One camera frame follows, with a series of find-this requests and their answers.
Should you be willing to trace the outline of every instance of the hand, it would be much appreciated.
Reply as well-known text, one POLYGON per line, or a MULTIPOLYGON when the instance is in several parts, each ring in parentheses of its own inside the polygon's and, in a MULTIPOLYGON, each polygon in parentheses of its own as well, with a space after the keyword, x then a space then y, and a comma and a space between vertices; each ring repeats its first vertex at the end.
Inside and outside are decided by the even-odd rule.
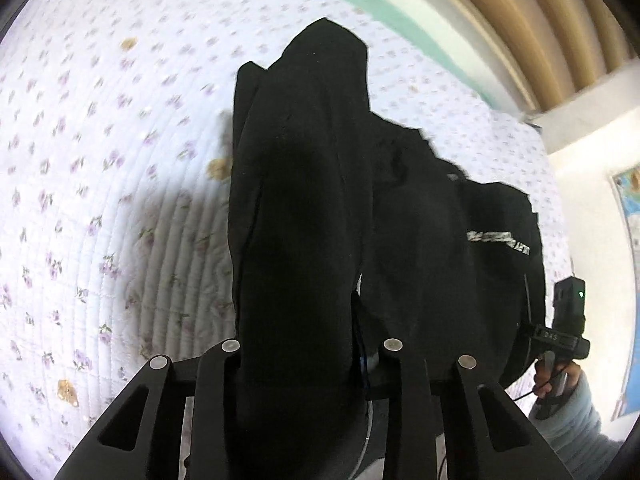
MULTIPOLYGON (((554 373, 557 374, 560 370, 562 370, 562 368, 564 368, 564 366, 566 366, 566 363, 557 364, 556 371, 554 373)), ((564 371, 567 373, 564 393, 570 394, 578 385, 578 380, 580 380, 582 368, 580 368, 579 364, 571 361, 569 365, 564 369, 564 371)), ((536 375, 533 377, 533 380, 536 383, 536 385, 533 387, 533 392, 535 395, 540 397, 540 399, 544 399, 546 397, 546 394, 551 391, 551 384, 548 383, 548 380, 550 378, 551 374, 545 370, 545 361, 538 361, 536 363, 536 375)))

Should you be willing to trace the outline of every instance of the silver screw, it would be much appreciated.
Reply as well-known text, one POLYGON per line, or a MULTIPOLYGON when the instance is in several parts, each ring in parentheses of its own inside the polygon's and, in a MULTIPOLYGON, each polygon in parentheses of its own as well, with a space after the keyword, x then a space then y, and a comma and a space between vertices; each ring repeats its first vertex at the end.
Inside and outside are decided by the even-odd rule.
POLYGON ((222 349, 225 352, 235 352, 240 348, 240 342, 235 339, 230 339, 229 341, 225 341, 222 343, 222 349))
POLYGON ((400 341, 399 339, 395 339, 395 338, 387 339, 384 345, 385 345, 385 348, 390 352, 397 352, 399 350, 402 350, 402 341, 400 341))
POLYGON ((156 357, 151 359, 149 366, 151 366, 154 370, 161 370, 166 366, 168 362, 168 359, 163 355, 157 355, 156 357))
POLYGON ((478 364, 478 361, 476 361, 475 357, 466 354, 461 355, 458 358, 458 362, 460 363, 460 366, 466 368, 467 370, 472 370, 478 364))

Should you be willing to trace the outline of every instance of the light blue fleece sleeve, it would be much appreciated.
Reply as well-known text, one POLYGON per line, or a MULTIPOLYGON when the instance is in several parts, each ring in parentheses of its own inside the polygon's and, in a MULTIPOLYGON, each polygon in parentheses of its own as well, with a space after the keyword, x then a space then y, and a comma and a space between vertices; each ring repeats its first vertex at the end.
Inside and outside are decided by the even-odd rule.
POLYGON ((616 455, 622 442, 600 433, 600 414, 591 402, 583 372, 565 405, 546 420, 536 420, 534 405, 529 420, 560 457, 575 480, 597 480, 616 455))

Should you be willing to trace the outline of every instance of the folded black clothing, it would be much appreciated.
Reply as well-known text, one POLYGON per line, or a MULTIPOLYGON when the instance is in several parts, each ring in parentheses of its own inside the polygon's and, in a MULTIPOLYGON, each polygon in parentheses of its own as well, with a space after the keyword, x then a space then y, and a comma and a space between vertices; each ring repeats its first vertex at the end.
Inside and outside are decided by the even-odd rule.
POLYGON ((383 452, 370 442, 360 460, 367 410, 352 319, 367 355, 396 337, 424 355, 432 380, 471 354, 503 385, 530 359, 520 325, 544 319, 526 195, 468 180, 418 130, 373 114, 366 69, 366 46, 319 20, 267 70, 238 72, 234 449, 252 478, 342 480, 383 452))

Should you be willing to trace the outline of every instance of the green fabric edge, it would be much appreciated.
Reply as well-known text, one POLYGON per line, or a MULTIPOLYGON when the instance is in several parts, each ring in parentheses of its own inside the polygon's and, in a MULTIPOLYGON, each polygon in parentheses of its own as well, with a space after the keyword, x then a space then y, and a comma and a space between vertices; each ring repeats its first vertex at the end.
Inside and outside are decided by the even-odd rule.
POLYGON ((422 30, 417 23, 403 14, 393 4, 386 0, 346 0, 358 8, 368 12, 376 20, 386 25, 413 45, 425 55, 436 61, 441 67, 451 72, 469 88, 475 90, 491 107, 497 108, 494 100, 484 90, 472 81, 466 73, 433 41, 431 36, 422 30))

